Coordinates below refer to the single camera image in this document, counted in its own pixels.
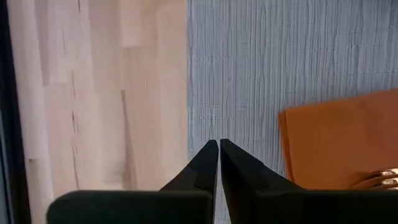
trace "light wood panel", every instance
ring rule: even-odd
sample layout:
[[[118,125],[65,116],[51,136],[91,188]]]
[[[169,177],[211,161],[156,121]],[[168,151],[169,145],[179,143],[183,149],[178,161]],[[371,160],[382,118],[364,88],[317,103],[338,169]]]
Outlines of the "light wood panel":
[[[34,223],[76,189],[156,190],[187,163],[184,0],[9,0]]]

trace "orange folder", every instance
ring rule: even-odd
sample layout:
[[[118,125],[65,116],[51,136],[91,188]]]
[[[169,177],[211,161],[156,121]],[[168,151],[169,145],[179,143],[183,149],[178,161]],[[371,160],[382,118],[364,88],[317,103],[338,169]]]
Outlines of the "orange folder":
[[[287,175],[307,189],[348,189],[398,167],[398,89],[279,114]]]

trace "gray fabric wall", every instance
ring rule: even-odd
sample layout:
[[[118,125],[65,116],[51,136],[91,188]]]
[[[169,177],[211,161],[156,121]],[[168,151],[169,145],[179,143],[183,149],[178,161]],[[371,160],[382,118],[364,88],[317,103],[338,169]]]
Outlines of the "gray fabric wall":
[[[191,156],[230,138],[284,175],[282,108],[398,87],[398,1],[188,0],[188,11]]]

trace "wood grain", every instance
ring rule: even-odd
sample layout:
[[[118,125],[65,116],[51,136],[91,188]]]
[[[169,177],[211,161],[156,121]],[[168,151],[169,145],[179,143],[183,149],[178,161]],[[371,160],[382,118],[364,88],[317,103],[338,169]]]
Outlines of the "wood grain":
[[[66,192],[156,190],[186,165],[185,1],[8,7],[33,223]]]

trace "black plastic part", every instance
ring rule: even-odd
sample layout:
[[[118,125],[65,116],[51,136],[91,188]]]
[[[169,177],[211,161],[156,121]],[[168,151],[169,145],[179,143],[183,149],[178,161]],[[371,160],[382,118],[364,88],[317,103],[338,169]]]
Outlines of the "black plastic part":
[[[78,191],[54,201],[48,224],[213,223],[218,146],[209,141],[159,192]]]
[[[221,176],[232,224],[380,223],[398,212],[398,191],[302,189],[228,139]]]

